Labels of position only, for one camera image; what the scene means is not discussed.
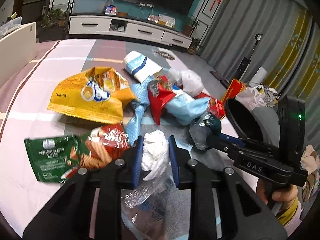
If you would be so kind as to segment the person's right hand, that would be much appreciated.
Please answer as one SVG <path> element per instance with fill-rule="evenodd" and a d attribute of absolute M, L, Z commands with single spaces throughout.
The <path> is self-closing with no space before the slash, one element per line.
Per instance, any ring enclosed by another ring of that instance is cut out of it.
<path fill-rule="evenodd" d="M 267 193 L 266 185 L 267 183 L 264 180 L 258 179 L 256 194 L 265 204 L 268 204 L 269 200 L 282 202 L 283 204 L 280 208 L 280 211 L 284 211 L 290 208 L 298 196 L 298 188 L 296 185 L 290 185 L 287 189 L 279 189 L 277 191 L 273 191 L 272 195 Z"/>

